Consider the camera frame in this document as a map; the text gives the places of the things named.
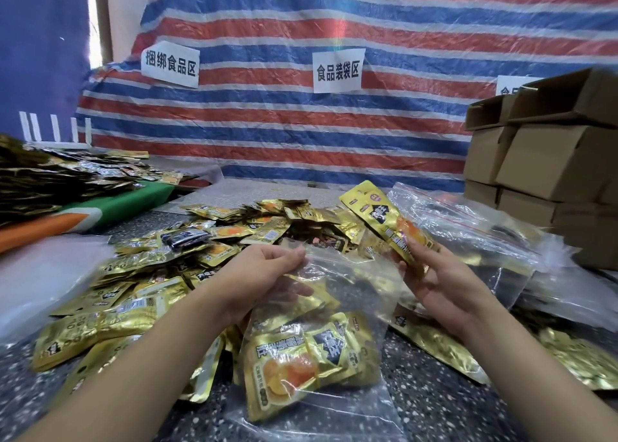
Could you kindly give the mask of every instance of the beige wall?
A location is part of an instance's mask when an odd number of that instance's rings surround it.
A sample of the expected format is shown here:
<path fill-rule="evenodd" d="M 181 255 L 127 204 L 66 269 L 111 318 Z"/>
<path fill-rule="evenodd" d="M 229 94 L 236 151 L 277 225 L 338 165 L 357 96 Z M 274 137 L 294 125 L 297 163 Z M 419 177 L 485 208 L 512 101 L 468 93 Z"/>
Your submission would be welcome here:
<path fill-rule="evenodd" d="M 140 31 L 142 13 L 148 0 L 108 0 L 114 61 L 123 61 Z"/>

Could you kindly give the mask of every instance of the pile of snack packets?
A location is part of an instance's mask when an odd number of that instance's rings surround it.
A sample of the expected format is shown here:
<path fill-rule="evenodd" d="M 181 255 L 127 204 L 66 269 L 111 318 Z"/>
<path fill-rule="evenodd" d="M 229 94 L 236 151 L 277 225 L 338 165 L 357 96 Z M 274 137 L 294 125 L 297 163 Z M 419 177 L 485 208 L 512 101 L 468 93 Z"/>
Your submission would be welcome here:
<path fill-rule="evenodd" d="M 395 251 L 418 278 L 423 277 L 426 266 L 411 256 L 405 240 L 413 237 L 439 250 L 440 246 L 428 233 L 400 216 L 384 193 L 368 180 L 343 194 L 340 200 L 340 205 L 331 208 L 314 208 L 307 200 L 281 199 L 262 200 L 238 208 L 184 206 L 196 216 L 195 220 L 178 222 L 143 238 L 117 243 L 117 257 L 102 266 L 97 282 L 86 294 L 51 313 L 62 318 L 43 329 L 36 342 L 32 367 L 38 371 L 50 369 L 91 348 L 69 375 L 53 405 L 113 362 L 121 350 L 138 339 L 174 302 L 200 287 L 248 245 L 293 239 L 336 249 L 357 259 L 390 258 Z M 291 280 L 302 280 L 289 276 Z M 405 288 L 402 281 L 399 283 L 398 288 Z M 263 309 L 261 316 L 251 319 L 248 316 L 243 323 L 228 327 L 206 353 L 181 398 L 193 402 L 206 400 L 223 349 L 232 353 L 235 383 L 245 385 L 252 421 L 266 419 L 274 414 L 273 408 L 278 410 L 297 401 L 298 397 L 291 396 L 294 394 L 294 389 L 289 388 L 291 384 L 295 389 L 315 390 L 337 382 L 355 384 L 355 376 L 358 384 L 371 384 L 379 379 L 379 352 L 367 361 L 372 365 L 363 368 L 359 364 L 363 362 L 361 355 L 376 350 L 371 346 L 376 337 L 363 325 L 366 317 L 336 313 L 337 300 L 329 295 L 326 285 L 307 284 L 313 288 L 314 295 L 298 299 L 293 310 L 288 308 L 285 313 L 277 313 L 276 309 Z M 359 282 L 351 280 L 351 284 L 358 287 Z M 307 333 L 297 329 L 298 317 L 316 313 L 325 317 L 321 329 Z M 529 312 L 514 313 L 589 388 L 618 388 L 618 364 L 609 354 L 551 328 L 555 321 L 543 321 Z M 489 383 L 466 348 L 435 321 L 420 317 L 402 305 L 397 305 L 392 316 L 384 320 L 438 360 L 476 382 Z M 248 349 L 255 352 L 240 354 L 243 335 L 245 342 L 250 341 Z M 338 343 L 336 362 L 329 358 L 325 336 L 328 343 Z M 294 357 L 290 365 L 267 364 L 269 355 L 276 349 L 285 349 L 286 355 Z M 256 364 L 260 372 L 257 377 Z M 265 392 L 272 400 L 279 399 L 279 404 L 265 410 L 259 404 Z"/>
<path fill-rule="evenodd" d="M 0 134 L 0 226 L 142 188 L 139 180 L 181 181 L 181 173 L 160 171 L 145 158 L 146 151 L 35 149 Z"/>

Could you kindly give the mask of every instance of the person's left hand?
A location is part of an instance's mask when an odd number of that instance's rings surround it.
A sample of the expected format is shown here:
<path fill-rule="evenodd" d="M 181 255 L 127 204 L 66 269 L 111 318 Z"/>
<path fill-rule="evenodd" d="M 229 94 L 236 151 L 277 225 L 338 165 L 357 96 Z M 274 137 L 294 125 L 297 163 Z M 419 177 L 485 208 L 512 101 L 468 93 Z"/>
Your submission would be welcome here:
<path fill-rule="evenodd" d="M 273 289 L 278 278 L 301 266 L 304 260 L 304 247 L 290 250 L 280 245 L 250 245 L 206 280 L 204 286 L 210 299 L 220 301 L 224 320 L 228 324 L 238 323 Z M 313 289 L 296 282 L 280 292 L 284 299 L 292 299 L 297 294 L 311 296 Z"/>

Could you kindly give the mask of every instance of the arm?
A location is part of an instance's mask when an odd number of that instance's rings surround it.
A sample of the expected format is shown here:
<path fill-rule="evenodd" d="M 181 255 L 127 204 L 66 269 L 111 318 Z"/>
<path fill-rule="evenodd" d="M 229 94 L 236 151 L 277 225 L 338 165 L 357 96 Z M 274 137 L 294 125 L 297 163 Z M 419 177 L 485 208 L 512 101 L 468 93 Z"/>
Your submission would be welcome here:
<path fill-rule="evenodd" d="M 538 441 L 601 442 L 618 434 L 618 415 L 577 381 L 447 249 L 408 242 L 431 270 L 408 287 L 437 321 L 459 337 L 500 396 Z"/>
<path fill-rule="evenodd" d="M 304 254 L 272 245 L 248 247 L 19 442 L 152 440 L 214 339 L 240 321 Z"/>

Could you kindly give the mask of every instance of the orange fabric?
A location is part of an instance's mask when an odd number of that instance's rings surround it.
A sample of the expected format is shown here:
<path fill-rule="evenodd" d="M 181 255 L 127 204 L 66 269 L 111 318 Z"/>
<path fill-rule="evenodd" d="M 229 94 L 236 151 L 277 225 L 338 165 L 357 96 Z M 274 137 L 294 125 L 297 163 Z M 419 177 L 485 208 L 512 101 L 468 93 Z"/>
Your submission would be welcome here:
<path fill-rule="evenodd" d="M 65 233 L 87 217 L 88 214 L 65 213 L 45 216 L 0 229 L 0 253 L 31 244 L 51 235 Z"/>

